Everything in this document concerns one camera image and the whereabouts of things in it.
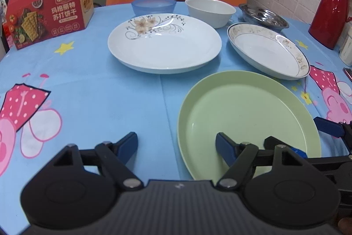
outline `tablecloth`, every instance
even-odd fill
[[[177,3],[175,13],[188,15],[186,5]],[[0,119],[2,115],[15,119],[16,130],[13,150],[0,152],[0,226],[9,235],[28,225],[20,205],[22,188],[69,143],[90,149],[134,131],[139,148],[129,168],[145,184],[149,179],[191,179],[176,132],[185,95],[200,79],[218,71],[261,73],[231,47],[228,26],[217,30],[222,39],[219,56],[198,70],[153,75],[127,68],[111,55],[107,39],[113,28],[133,16],[130,4],[96,8],[85,30],[19,51],[12,48],[0,62],[0,102],[4,102]],[[313,39],[308,24],[287,20],[290,28],[283,34],[307,56],[312,70],[305,80],[276,80],[304,103],[312,117],[351,121],[352,83],[342,71],[345,65],[338,51]],[[232,22],[242,21],[237,9]],[[334,103],[327,101],[327,90],[330,96],[335,92]],[[27,120],[30,113],[34,115]],[[320,136],[322,156],[348,153],[341,139]]]

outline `brown cardboard box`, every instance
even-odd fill
[[[93,0],[9,0],[6,20],[17,49],[87,27]]]

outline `stainless steel bowl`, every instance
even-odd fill
[[[276,13],[250,4],[240,4],[242,16],[245,22],[265,26],[275,31],[281,31],[283,28],[289,28],[285,19]]]

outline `finger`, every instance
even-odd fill
[[[352,235],[352,218],[342,218],[338,226],[344,235]]]

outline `cell phone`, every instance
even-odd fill
[[[352,81],[352,69],[343,68],[342,71],[347,75],[347,77]]]

